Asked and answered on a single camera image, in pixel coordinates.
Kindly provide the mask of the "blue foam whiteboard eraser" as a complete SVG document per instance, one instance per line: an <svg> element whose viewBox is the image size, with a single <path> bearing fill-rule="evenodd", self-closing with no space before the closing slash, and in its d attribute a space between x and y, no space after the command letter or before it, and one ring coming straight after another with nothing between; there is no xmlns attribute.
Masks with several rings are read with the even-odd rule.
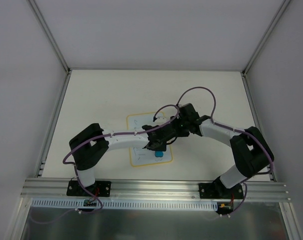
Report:
<svg viewBox="0 0 303 240"><path fill-rule="evenodd" d="M163 151L155 151L154 153L156 158L163 158L164 157L164 152Z"/></svg>

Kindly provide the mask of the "yellow framed small whiteboard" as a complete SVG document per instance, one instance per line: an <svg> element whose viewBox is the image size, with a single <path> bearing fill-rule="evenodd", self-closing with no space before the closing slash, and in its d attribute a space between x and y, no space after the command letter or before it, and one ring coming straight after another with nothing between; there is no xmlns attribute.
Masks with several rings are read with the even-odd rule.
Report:
<svg viewBox="0 0 303 240"><path fill-rule="evenodd" d="M161 125L167 121L164 113L160 111L156 117L156 121L153 122L155 112L146 112L140 114L131 114L126 118L127 129L138 129L143 125ZM171 147L168 145L164 156L162 158L155 157L155 151L139 148L129 149L129 159L132 167L146 167L151 165L158 165L164 163L170 163L173 160L173 154Z"/></svg>

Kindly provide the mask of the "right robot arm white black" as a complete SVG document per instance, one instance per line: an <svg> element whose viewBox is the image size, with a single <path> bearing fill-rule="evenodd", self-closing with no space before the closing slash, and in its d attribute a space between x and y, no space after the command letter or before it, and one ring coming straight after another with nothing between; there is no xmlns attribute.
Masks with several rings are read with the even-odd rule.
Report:
<svg viewBox="0 0 303 240"><path fill-rule="evenodd" d="M274 166L274 154L257 127L235 129L212 120L210 116L200 116L190 103L180 106L179 115L171 122L175 137L195 134L214 139L231 148L234 165L203 189L201 197L228 198L234 188L256 175L262 169Z"/></svg>

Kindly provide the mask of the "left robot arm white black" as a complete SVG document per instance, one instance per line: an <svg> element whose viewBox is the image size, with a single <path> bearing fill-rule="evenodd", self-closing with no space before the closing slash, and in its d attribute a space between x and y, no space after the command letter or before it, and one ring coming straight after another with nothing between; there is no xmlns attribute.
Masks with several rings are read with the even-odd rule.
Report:
<svg viewBox="0 0 303 240"><path fill-rule="evenodd" d="M94 167L108 151L125 148L165 151L167 142L176 137L177 133L170 124L143 125L126 131L113 131L92 123L69 141L79 179L79 191L85 196L94 193Z"/></svg>

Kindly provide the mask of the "aluminium mounting rail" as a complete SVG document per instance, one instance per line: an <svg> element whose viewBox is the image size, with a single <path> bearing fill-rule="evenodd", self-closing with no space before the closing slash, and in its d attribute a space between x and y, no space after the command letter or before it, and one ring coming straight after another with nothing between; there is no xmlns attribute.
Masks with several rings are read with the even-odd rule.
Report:
<svg viewBox="0 0 303 240"><path fill-rule="evenodd" d="M27 178L20 196L63 198L67 196L69 181L69 178ZM205 188L199 187L199 181L111 179L110 182L110 198L113 199L197 201L205 193ZM282 182L249 181L238 192L247 192L249 202L292 200L287 185Z"/></svg>

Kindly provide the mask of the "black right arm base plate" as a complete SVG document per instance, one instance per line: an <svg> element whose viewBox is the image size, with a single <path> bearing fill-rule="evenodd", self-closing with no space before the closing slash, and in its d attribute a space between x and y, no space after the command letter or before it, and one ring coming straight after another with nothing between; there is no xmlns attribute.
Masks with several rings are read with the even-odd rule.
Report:
<svg viewBox="0 0 303 240"><path fill-rule="evenodd" d="M199 197L201 199L231 199L236 200L244 198L243 188L240 184L236 184L232 188L226 188L224 185L215 184L213 182L198 184Z"/></svg>

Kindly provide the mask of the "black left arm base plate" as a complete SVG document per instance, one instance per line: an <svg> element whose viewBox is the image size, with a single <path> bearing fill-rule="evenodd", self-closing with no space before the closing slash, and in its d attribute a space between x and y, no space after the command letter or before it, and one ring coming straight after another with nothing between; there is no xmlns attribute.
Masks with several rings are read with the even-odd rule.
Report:
<svg viewBox="0 0 303 240"><path fill-rule="evenodd" d="M108 198L111 193L111 181L96 180L94 184L85 187L85 189L91 194L97 197ZM66 191L67 196L71 197L89 197L90 194L87 193L79 184L77 180L70 180L68 182L68 187Z"/></svg>

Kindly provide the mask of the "right aluminium frame post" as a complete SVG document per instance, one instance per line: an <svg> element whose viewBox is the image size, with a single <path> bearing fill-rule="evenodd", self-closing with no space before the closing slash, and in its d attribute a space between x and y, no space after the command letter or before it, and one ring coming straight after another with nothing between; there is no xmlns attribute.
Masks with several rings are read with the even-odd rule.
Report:
<svg viewBox="0 0 303 240"><path fill-rule="evenodd" d="M249 58L246 66L244 67L244 69L241 72L241 74L244 77L247 76L247 74L249 73L250 69L252 68L252 66L256 62L257 58L261 54L263 48L267 44L269 38L271 37L272 33L276 29L277 25L279 24L280 20L282 19L282 17L286 13L286 11L287 11L287 9L288 9L288 7L290 6L291 3L292 3L292 0L283 0L281 2L281 4L278 7L276 13L272 17L272 19L271 19L270 23L268 24L266 30L264 31L261 39L259 40L256 48L254 49L251 57Z"/></svg>

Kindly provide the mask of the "aluminium frame post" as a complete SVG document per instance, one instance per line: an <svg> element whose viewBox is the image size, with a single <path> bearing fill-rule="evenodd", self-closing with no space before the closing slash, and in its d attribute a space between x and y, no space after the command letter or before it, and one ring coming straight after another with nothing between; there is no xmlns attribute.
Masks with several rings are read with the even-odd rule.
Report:
<svg viewBox="0 0 303 240"><path fill-rule="evenodd" d="M254 49L251 57L249 58L246 66L244 67L244 69L241 72L241 74L244 77L247 76L247 74L249 73L250 69L252 68L252 66L256 62L257 58L261 54L263 48L267 44L269 38L271 37L272 33L276 29L277 25L279 24L280 20L282 19L282 17L286 13L286 11L287 11L287 9L288 9L288 7L290 6L291 3L292 3L292 0L283 0L281 2L281 4L278 7L276 13L272 17L272 19L271 19L270 23L268 24L266 30L264 31L261 39L259 40L256 48Z"/></svg>
<svg viewBox="0 0 303 240"><path fill-rule="evenodd" d="M56 55L56 57L57 57L60 65L62 66L64 72L66 74L69 74L71 69L70 69L70 67L69 67L69 65L68 65L60 47L59 47L59 45L58 45L58 43L57 43L57 41L56 41L56 39L55 39L55 37L52 33L47 21L46 21L46 19L45 19L45 16L42 13L42 11L41 11L38 3L37 3L37 1L36 0L27 0L26 2L28 3L28 5L29 5L32 13L34 14L37 22L39 23L41 30L43 31L44 35L46 36L54 54Z"/></svg>

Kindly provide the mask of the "left aluminium frame post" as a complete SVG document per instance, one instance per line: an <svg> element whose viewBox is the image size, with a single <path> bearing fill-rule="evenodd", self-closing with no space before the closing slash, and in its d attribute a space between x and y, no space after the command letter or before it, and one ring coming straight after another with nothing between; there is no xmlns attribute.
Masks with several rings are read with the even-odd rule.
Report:
<svg viewBox="0 0 303 240"><path fill-rule="evenodd" d="M54 54L56 55L56 57L57 57L60 65L62 66L64 72L66 74L69 74L71 69L70 69L70 67L69 67L69 65L68 65L60 47L59 47L59 45L58 45L58 43L57 43L57 41L56 41L56 39L55 39L55 37L52 33L47 21L46 21L46 19L45 19L45 16L42 13L42 11L41 11L38 3L37 3L37 1L36 0L27 0L26 2L28 3L28 5L29 5L32 13L34 14L37 22L39 23L41 30L43 31L44 35L46 36Z"/></svg>

